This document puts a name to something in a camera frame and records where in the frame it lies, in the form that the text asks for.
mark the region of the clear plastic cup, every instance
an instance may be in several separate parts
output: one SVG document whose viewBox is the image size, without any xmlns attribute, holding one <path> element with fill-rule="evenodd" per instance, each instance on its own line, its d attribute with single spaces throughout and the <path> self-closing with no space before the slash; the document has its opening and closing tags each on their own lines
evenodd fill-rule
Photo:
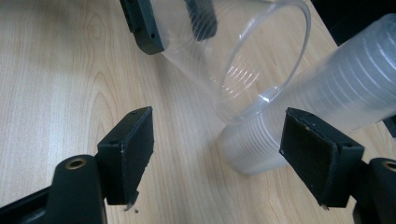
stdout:
<svg viewBox="0 0 396 224">
<path fill-rule="evenodd" d="M 299 0 L 151 0 L 151 5 L 163 55 L 214 99 L 226 123 L 254 117 L 284 89 L 310 30 L 308 7 Z M 247 110 L 263 96 L 265 104 Z"/>
<path fill-rule="evenodd" d="M 287 164 L 278 151 L 288 107 L 347 133 L 396 114 L 396 14 L 296 76 L 256 118 L 227 126 L 219 141 L 236 171 L 254 175 Z"/>
</svg>

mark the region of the wooden table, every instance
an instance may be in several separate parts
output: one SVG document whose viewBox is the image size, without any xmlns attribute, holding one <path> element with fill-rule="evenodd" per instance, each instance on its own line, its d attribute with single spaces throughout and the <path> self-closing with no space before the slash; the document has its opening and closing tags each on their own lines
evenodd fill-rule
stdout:
<svg viewBox="0 0 396 224">
<path fill-rule="evenodd" d="M 335 49 L 311 11 L 301 69 Z M 138 213 L 108 206 L 109 223 L 353 222 L 353 200 L 324 211 L 290 167 L 232 170 L 210 101 L 161 54 L 137 48 L 119 1 L 2 1 L 0 44 L 0 206 L 50 185 L 60 161 L 94 155 L 126 113 L 152 105 L 155 152 Z M 351 136 L 366 146 L 366 161 L 396 158 L 382 123 Z"/>
</svg>

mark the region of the transparent cup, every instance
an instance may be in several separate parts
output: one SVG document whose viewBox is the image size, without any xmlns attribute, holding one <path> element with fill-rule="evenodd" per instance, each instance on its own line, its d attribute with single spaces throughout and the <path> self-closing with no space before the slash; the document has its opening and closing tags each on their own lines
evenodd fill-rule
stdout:
<svg viewBox="0 0 396 224">
<path fill-rule="evenodd" d="M 248 120 L 289 83 L 305 50 L 298 0 L 151 0 L 163 55 L 213 99 L 226 123 Z M 260 106 L 247 110 L 258 98 Z"/>
<path fill-rule="evenodd" d="M 278 151 L 288 107 L 311 112 L 345 133 L 396 114 L 396 14 L 296 76 L 256 118 L 227 126 L 220 147 L 236 171 L 254 175 L 287 164 Z"/>
</svg>

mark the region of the stack of plastic cups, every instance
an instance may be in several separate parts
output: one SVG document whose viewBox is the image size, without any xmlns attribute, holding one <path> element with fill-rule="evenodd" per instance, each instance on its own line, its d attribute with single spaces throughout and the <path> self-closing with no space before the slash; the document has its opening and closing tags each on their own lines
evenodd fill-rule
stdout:
<svg viewBox="0 0 396 224">
<path fill-rule="evenodd" d="M 261 101 L 252 107 L 265 104 Z M 288 107 L 313 113 L 343 132 L 396 114 L 396 14 L 374 22 L 295 77 L 256 118 L 227 126 L 221 150 L 236 171 L 254 175 L 287 164 L 278 151 Z"/>
</svg>

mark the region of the wood grain surface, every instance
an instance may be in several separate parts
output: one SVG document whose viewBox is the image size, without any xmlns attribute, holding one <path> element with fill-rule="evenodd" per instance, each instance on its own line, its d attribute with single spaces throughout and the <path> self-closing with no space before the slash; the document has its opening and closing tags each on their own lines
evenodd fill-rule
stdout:
<svg viewBox="0 0 396 224">
<path fill-rule="evenodd" d="M 300 70 L 335 49 L 311 12 Z M 161 54 L 137 48 L 117 0 L 1 1 L 0 68 L 0 206 L 50 185 L 60 161 L 94 155 L 126 113 L 152 105 L 155 151 L 139 198 L 129 212 L 107 206 L 109 223 L 353 222 L 352 199 L 324 211 L 290 167 L 232 170 L 211 101 Z M 382 123 L 351 136 L 366 161 L 396 158 Z"/>
</svg>

